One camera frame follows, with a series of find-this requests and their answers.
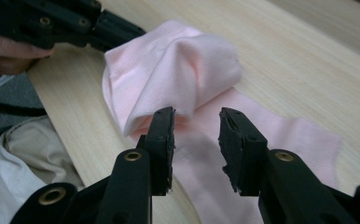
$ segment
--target pink fabric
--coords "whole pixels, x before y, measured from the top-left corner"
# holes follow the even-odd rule
[[[137,140],[153,113],[176,109],[173,174],[202,223],[261,223],[257,198],[233,192],[218,145],[221,107],[242,111],[269,148],[296,152],[325,184],[335,187],[340,140],[305,119],[284,119],[232,88],[241,78],[236,49],[178,21],[105,54],[104,99],[125,135]]]

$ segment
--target fabric fold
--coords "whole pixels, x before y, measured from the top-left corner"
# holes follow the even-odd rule
[[[232,88],[244,73],[236,49],[178,21],[105,54],[103,92],[122,133],[137,141],[153,113],[176,109],[173,174],[202,223],[261,223],[256,198],[233,192],[218,145],[221,107],[242,111],[269,148],[297,153],[325,184],[336,187],[339,136],[305,119],[286,119]]]
[[[0,223],[9,223],[38,189],[67,182],[83,189],[48,116],[15,125],[0,137]]]
[[[166,106],[190,120],[194,110],[241,78],[236,49],[178,21],[105,54],[104,99],[121,131],[146,127]]]

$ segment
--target finger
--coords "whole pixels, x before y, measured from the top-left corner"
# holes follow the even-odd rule
[[[17,75],[27,70],[36,60],[0,58],[0,75]]]
[[[0,36],[0,56],[26,59],[44,58],[52,54],[52,51],[53,49],[40,49]]]

